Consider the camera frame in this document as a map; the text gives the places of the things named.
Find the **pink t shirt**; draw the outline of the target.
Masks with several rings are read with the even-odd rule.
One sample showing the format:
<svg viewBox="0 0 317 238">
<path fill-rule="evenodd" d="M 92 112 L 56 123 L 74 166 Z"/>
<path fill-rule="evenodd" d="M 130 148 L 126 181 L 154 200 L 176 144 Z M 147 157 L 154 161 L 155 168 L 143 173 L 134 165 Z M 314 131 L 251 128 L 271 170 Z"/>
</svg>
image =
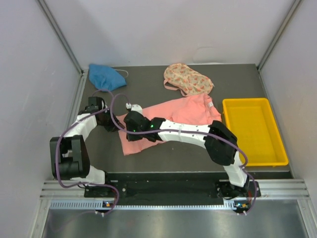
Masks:
<svg viewBox="0 0 317 238">
<path fill-rule="evenodd" d="M 222 121 L 221 114 L 213 105 L 212 98 L 207 94 L 170 100 L 143 108 L 143 115 L 148 119 L 155 117 L 165 118 L 173 122 L 192 125 L 209 125 L 212 124 L 214 120 Z M 118 133 L 123 155 L 125 156 L 139 153 L 147 148 L 163 143 L 162 141 L 150 142 L 145 138 L 129 142 L 125 132 L 119 131 Z"/>
</svg>

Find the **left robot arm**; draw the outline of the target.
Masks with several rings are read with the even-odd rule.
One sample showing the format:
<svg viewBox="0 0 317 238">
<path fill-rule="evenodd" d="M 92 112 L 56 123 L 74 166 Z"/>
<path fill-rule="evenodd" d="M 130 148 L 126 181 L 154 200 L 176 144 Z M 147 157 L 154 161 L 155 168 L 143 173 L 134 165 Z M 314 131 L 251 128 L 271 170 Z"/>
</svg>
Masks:
<svg viewBox="0 0 317 238">
<path fill-rule="evenodd" d="M 106 181 L 106 172 L 93 167 L 85 144 L 90 133 L 102 126 L 108 132 L 124 128 L 112 114 L 104 99 L 89 97 L 88 105 L 80 111 L 75 122 L 61 136 L 50 140 L 52 174 L 57 180 L 73 180 L 79 183 L 95 185 L 100 196 L 112 192 L 112 184 Z"/>
</svg>

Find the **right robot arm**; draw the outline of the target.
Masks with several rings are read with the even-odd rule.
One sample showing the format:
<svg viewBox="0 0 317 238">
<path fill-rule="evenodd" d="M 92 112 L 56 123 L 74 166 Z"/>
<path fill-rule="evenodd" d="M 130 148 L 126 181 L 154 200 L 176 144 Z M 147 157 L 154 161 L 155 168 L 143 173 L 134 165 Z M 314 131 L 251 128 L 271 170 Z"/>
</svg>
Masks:
<svg viewBox="0 0 317 238">
<path fill-rule="evenodd" d="M 191 125 L 177 123 L 165 118 L 148 119 L 139 112 L 130 111 L 124 118 L 127 128 L 127 140 L 137 141 L 143 138 L 151 142 L 177 141 L 197 145 L 205 149 L 210 159 L 223 166 L 227 182 L 215 184 L 217 193 L 225 199 L 236 197 L 255 198 L 258 185 L 245 170 L 243 153 L 237 145 L 237 137 L 221 122 L 210 125 Z"/>
</svg>

